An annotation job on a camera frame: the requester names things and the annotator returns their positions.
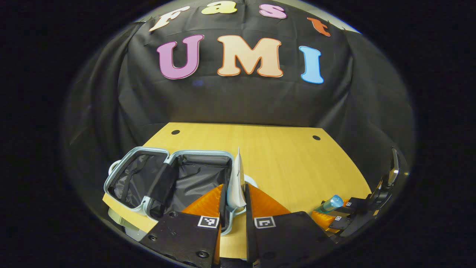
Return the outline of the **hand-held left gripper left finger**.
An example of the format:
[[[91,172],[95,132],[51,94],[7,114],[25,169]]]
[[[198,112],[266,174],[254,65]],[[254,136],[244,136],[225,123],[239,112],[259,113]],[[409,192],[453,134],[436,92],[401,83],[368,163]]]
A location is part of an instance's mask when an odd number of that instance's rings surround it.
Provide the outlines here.
[[[165,213],[139,243],[189,266],[219,266],[223,188],[218,185],[181,212]]]

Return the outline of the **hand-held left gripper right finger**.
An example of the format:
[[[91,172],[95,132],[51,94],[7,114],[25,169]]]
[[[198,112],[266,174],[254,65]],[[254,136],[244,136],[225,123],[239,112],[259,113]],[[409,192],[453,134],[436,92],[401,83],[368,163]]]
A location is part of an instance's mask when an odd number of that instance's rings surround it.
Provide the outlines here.
[[[289,212],[245,185],[247,262],[254,268],[300,268],[329,255],[335,242],[304,211]]]

